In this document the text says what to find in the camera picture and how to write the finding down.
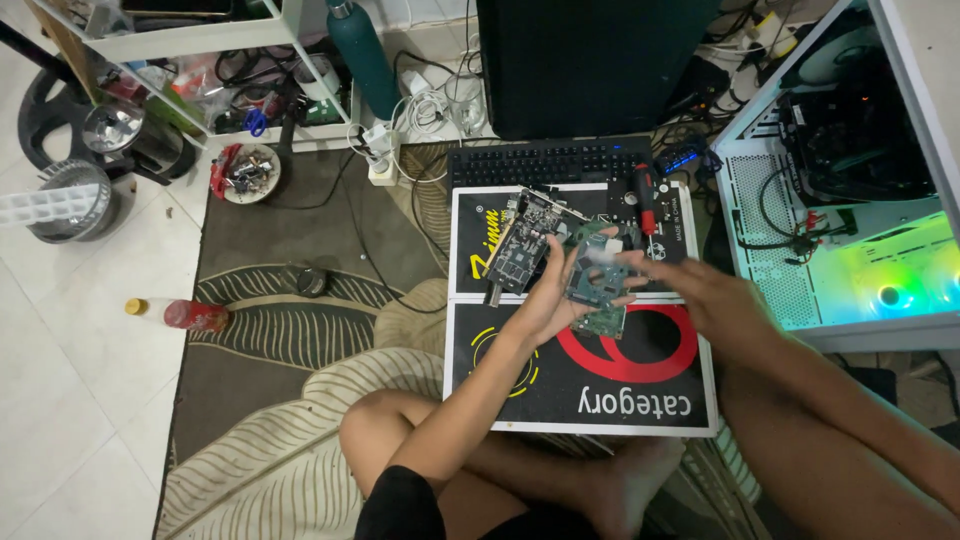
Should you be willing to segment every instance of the white tile floor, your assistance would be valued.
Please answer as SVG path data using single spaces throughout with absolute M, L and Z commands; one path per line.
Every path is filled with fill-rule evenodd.
M 0 1 L 0 19 L 55 51 L 20 0 Z M 0 66 L 0 123 L 15 126 L 37 68 L 2 44 Z M 48 153 L 65 158 L 68 138 Z M 0 132 L 0 195 L 36 189 L 36 173 Z M 184 334 L 123 304 L 191 296 L 207 176 L 135 179 L 135 193 L 126 179 L 123 222 L 95 242 L 0 229 L 0 540 L 150 537 Z

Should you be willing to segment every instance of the plastic bottle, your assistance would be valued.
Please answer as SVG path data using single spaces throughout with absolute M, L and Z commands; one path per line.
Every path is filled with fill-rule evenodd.
M 230 312 L 223 306 L 171 298 L 131 298 L 124 311 L 171 328 L 193 331 L 221 331 L 230 319 Z
M 326 28 L 350 68 L 353 81 L 360 85 L 373 114 L 390 120 L 400 101 L 400 91 L 370 16 L 350 0 L 326 0 L 326 6 L 330 8 Z

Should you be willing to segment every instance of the black shorts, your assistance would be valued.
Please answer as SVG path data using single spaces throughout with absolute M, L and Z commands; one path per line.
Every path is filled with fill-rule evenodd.
M 360 510 L 355 540 L 441 540 L 446 538 L 444 518 L 437 498 L 426 479 L 394 465 L 373 485 L 370 497 Z M 484 540 L 529 540 L 569 538 L 599 540 L 593 526 L 582 515 L 554 504 L 533 503 L 529 511 L 493 528 Z

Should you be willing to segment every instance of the green water bottle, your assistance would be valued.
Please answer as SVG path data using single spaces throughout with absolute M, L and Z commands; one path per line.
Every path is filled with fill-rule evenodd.
M 330 8 L 326 28 L 350 68 L 353 81 L 360 86 L 373 114 L 390 120 L 400 92 L 370 16 L 350 0 L 326 0 L 326 6 Z

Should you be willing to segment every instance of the bottle cap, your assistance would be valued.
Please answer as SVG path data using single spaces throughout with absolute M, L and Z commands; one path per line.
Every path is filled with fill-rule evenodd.
M 130 315 L 142 315 L 147 312 L 147 301 L 142 298 L 131 298 L 123 306 L 123 310 Z
M 326 0 L 326 6 L 330 8 L 333 18 L 345 19 L 353 13 L 353 2 L 350 0 Z

